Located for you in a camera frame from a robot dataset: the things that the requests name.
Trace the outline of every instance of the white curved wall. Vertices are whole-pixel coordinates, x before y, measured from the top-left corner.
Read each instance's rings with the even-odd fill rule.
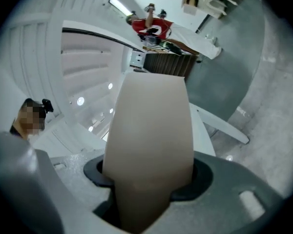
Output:
[[[136,10],[138,15],[143,13],[134,0],[120,1]],[[61,37],[65,20],[93,25],[124,38],[132,45],[141,44],[124,18],[108,4],[108,0],[23,0],[19,3],[0,32],[0,65],[5,67],[28,97],[52,101],[54,112],[48,114],[46,122],[50,123],[63,115],[63,120],[54,126],[59,129],[77,124],[64,89],[61,69]],[[43,136],[53,131],[48,129],[46,127]],[[56,145],[41,139],[44,149],[51,156],[81,151],[80,146],[70,143],[67,138],[55,141],[62,145],[65,142],[64,152],[52,152]],[[33,143],[38,146],[39,138],[34,138]]]
[[[62,69],[70,106],[76,120],[86,129],[92,126],[92,134],[99,137],[112,119],[109,111],[115,109],[122,70],[129,67],[128,49],[96,36],[62,33]],[[77,105],[79,97],[84,98],[81,106]]]

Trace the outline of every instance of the concrete floor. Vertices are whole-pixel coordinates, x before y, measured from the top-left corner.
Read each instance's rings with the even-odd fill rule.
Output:
[[[248,8],[248,15],[255,17],[257,26],[246,26],[238,13],[225,23],[207,22],[203,32],[212,28],[225,51],[219,59],[205,59],[193,69],[188,94],[192,103],[230,117],[228,122],[250,138],[244,145],[218,131],[211,138],[216,155],[232,155],[233,161],[288,196],[293,191],[293,31],[261,0],[240,5],[247,7],[251,1],[254,7]],[[228,35],[223,34],[230,31],[236,35],[225,42]]]
[[[218,38],[223,52],[216,59],[203,57],[187,79],[190,102],[228,120],[241,103],[258,67],[264,41],[264,15],[260,0],[228,4],[227,16],[210,17],[200,35]]]

